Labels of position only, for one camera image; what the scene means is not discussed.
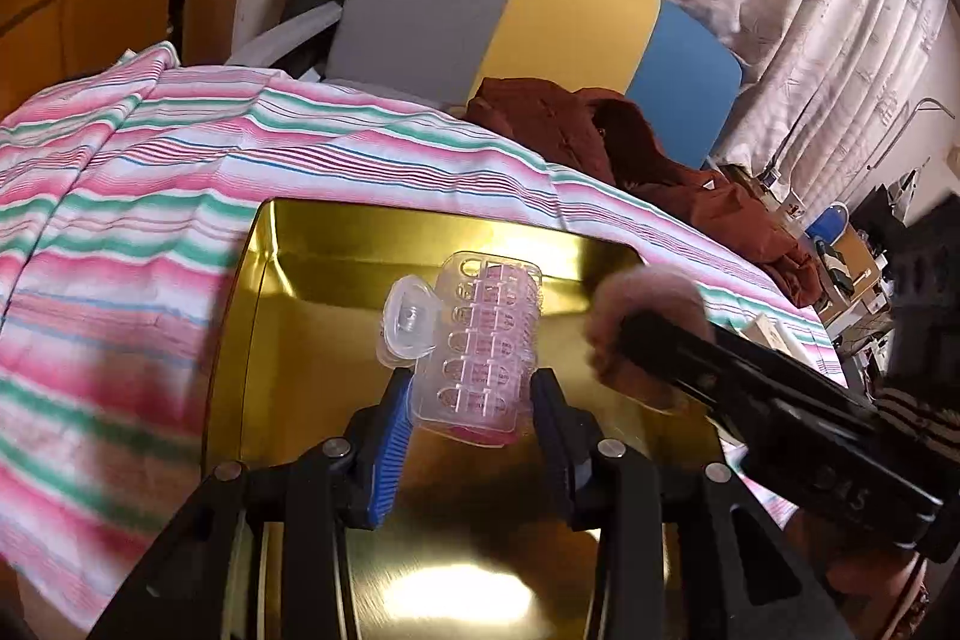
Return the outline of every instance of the pink and green striped fabric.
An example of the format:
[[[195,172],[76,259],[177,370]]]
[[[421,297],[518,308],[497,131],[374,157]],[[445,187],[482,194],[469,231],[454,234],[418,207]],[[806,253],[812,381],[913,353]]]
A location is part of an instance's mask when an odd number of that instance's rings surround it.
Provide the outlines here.
[[[180,68],[169,44],[0,124],[0,555],[89,627],[196,485],[234,265],[272,196],[503,218],[632,244],[712,319],[829,338],[763,272],[627,194],[424,107]]]

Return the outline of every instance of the gold tray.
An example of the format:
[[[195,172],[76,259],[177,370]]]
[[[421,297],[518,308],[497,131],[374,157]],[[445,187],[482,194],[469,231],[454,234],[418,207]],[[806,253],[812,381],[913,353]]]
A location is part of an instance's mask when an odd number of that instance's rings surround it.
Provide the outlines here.
[[[702,415],[664,416],[592,379],[583,315],[597,283],[640,263],[630,247],[560,231],[416,210],[275,199],[253,221],[224,319],[203,469],[240,458],[291,461],[342,434],[390,377],[374,355],[392,282],[433,284],[443,262],[475,250],[544,273],[541,366],[608,437],[658,461],[720,455]],[[277,636],[280,525],[267,544],[268,636]],[[365,640],[583,635],[596,542],[554,515],[534,437],[483,449],[416,429],[397,504],[376,533],[347,535]]]

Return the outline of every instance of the chair backrest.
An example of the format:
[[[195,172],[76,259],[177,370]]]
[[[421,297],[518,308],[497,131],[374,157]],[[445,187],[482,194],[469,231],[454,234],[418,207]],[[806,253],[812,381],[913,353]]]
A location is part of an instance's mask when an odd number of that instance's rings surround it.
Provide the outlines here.
[[[610,88],[693,167],[741,80],[733,54],[662,0],[346,0],[325,75],[453,105],[488,76]]]

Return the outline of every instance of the brown cloth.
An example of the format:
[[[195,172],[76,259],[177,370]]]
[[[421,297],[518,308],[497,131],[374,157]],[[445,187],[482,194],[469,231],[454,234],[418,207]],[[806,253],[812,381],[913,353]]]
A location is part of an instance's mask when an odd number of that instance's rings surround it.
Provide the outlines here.
[[[616,91],[572,94],[542,79],[485,79],[466,119],[655,204],[755,263],[797,307],[823,292],[810,253],[760,201],[719,172],[667,158],[640,108]]]

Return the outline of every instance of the wooden panel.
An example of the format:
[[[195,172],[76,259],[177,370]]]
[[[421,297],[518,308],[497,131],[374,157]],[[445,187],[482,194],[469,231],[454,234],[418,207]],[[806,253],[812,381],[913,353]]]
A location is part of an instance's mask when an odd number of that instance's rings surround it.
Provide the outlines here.
[[[69,76],[107,68],[125,49],[143,49],[166,33],[167,0],[64,0]]]
[[[236,0],[186,0],[184,66],[222,64],[230,55]]]
[[[56,4],[48,4],[0,37],[0,118],[63,79]]]

